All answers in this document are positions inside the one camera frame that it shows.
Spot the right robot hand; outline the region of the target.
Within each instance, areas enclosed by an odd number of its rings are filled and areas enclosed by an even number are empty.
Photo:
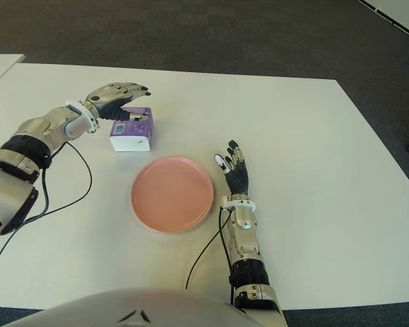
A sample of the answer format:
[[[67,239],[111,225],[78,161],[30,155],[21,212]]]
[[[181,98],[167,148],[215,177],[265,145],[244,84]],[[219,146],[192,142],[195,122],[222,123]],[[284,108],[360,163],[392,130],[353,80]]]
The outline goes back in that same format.
[[[231,140],[228,143],[227,152],[229,156],[214,155],[216,164],[224,173],[226,184],[231,195],[248,195],[249,176],[243,151],[238,143]]]

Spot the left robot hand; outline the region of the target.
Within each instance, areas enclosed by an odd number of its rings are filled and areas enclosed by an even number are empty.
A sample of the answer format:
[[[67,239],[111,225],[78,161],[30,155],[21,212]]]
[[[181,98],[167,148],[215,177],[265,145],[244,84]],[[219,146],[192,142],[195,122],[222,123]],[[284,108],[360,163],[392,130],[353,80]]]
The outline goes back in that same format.
[[[101,119],[129,121],[131,113],[122,109],[133,100],[150,96],[148,88],[134,82],[114,82],[92,91],[85,101],[96,108]]]

